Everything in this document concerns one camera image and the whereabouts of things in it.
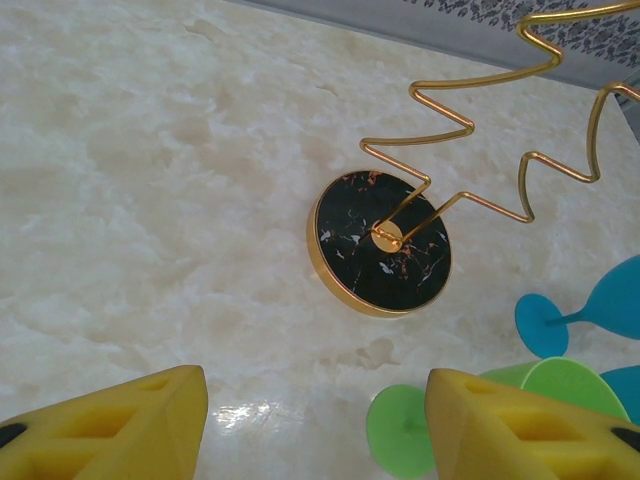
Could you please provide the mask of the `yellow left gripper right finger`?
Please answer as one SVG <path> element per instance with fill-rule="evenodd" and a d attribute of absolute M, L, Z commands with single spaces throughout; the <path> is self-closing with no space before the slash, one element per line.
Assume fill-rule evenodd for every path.
<path fill-rule="evenodd" d="M 636 479 L 639 428 L 452 369 L 430 371 L 425 414 L 441 479 Z"/>

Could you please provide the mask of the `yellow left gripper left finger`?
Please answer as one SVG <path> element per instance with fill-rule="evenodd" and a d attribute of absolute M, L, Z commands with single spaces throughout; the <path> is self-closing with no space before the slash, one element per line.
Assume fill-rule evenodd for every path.
<path fill-rule="evenodd" d="M 207 412 L 199 365 L 32 410 L 1 423 L 1 476 L 191 479 Z"/>

